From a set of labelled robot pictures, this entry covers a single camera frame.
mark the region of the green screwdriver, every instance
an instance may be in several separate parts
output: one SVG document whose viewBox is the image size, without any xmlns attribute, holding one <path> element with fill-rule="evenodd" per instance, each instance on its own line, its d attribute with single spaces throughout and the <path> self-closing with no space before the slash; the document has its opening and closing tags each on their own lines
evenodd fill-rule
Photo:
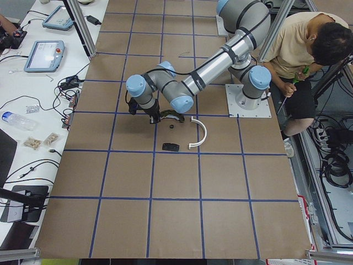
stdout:
<svg viewBox="0 0 353 265">
<path fill-rule="evenodd" d="M 309 72 L 309 66 L 308 65 L 305 65 L 304 69 L 303 69 L 303 74 L 306 75 L 307 73 Z M 298 74 L 296 73 L 294 75 L 294 79 L 293 79 L 293 84 L 296 84 L 299 82 L 299 79 L 298 79 Z M 277 115 L 278 113 L 281 111 L 281 109 L 283 108 L 284 104 L 286 103 L 286 100 L 287 100 L 287 97 L 285 97 L 285 99 L 283 100 L 280 108 L 278 109 L 277 111 Z"/>
</svg>

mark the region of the human hand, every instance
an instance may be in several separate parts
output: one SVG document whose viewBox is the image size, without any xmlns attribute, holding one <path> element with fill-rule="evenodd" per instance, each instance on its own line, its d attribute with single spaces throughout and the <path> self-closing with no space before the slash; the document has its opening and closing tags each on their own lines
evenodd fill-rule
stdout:
<svg viewBox="0 0 353 265">
<path fill-rule="evenodd" d="M 296 73 L 296 78 L 300 81 L 304 80 L 307 78 L 310 74 L 310 68 L 309 66 L 302 65 L 299 67 L 298 72 Z"/>
<path fill-rule="evenodd" d="M 282 87 L 280 87 L 279 89 L 281 89 L 282 94 L 286 97 L 286 98 L 290 98 L 294 92 L 297 90 L 296 86 L 292 83 L 283 83 Z"/>
</svg>

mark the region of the beige t-shirt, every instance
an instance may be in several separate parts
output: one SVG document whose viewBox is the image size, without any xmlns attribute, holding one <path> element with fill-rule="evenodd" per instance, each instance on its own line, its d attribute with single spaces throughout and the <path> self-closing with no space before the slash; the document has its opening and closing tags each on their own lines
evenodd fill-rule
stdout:
<svg viewBox="0 0 353 265">
<path fill-rule="evenodd" d="M 280 77 L 294 78 L 298 68 L 314 62 L 306 49 L 306 29 L 309 21 L 319 14 L 325 14 L 335 22 L 348 28 L 348 24 L 340 17 L 324 12 L 300 12 L 285 19 L 277 38 L 264 58 L 264 62 L 271 61 L 276 73 Z"/>
</svg>

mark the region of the plastic bottle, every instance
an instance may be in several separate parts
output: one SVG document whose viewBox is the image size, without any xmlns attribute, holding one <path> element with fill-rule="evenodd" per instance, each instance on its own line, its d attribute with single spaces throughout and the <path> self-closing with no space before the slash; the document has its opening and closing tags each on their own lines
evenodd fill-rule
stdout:
<svg viewBox="0 0 353 265">
<path fill-rule="evenodd" d="M 33 131 L 37 122 L 12 112 L 0 112 L 3 121 L 21 130 Z"/>
</svg>

